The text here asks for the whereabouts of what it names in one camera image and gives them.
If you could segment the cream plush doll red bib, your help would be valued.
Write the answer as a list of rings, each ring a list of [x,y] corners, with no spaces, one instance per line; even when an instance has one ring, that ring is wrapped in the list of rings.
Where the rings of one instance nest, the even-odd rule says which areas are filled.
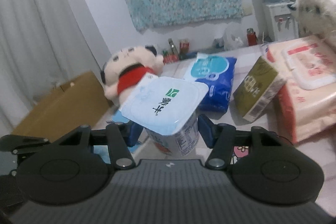
[[[105,97],[120,106],[144,75],[158,76],[163,66],[163,56],[154,46],[130,47],[113,54],[101,70]]]

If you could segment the white water dispenser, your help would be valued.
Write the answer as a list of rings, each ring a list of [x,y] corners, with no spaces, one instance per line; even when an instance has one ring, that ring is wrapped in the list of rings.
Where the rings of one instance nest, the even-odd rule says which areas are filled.
[[[293,2],[263,4],[268,35],[273,42],[283,42],[299,38],[298,23],[288,7],[291,4]]]

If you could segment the gold tissue pack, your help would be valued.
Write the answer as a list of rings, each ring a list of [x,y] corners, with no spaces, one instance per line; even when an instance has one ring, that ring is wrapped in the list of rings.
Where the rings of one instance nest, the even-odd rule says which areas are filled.
[[[285,77],[276,67],[260,56],[234,91],[238,113],[244,120],[254,122],[285,83]]]

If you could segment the brown cardboard box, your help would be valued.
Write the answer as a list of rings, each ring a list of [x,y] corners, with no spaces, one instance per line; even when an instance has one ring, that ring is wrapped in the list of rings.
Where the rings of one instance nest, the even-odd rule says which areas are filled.
[[[112,106],[91,71],[52,89],[13,130],[13,135],[56,141],[80,125],[95,126]]]

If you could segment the white curtain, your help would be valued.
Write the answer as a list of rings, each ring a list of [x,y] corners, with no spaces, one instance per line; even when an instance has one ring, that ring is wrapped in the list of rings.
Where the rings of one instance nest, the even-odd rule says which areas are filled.
[[[109,58],[85,0],[1,0],[1,134],[51,89],[99,76]]]

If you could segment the pink red wet wipes pack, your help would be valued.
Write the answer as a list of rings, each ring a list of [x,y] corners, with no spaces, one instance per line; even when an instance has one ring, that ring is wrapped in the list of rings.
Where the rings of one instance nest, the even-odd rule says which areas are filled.
[[[264,56],[286,80],[277,95],[285,136],[299,143],[334,127],[334,50],[309,36],[269,43]]]

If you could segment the white plush dog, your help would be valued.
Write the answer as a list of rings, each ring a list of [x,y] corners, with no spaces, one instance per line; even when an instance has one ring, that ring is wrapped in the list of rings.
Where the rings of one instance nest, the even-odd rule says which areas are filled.
[[[335,47],[335,0],[296,0],[288,9],[300,27]]]

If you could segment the white blue yogurt cup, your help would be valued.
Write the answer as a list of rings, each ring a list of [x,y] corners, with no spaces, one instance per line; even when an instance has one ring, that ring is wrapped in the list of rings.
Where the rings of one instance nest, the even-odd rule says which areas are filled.
[[[160,151],[185,157],[198,142],[196,110],[208,91],[204,83],[147,73],[120,110],[144,127]]]

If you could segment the blue white tissue pack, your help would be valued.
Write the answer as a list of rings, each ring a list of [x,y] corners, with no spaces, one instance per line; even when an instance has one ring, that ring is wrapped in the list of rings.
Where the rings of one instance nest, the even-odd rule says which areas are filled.
[[[204,83],[209,91],[199,104],[203,111],[226,113],[234,81],[237,58],[198,53],[183,79]]]

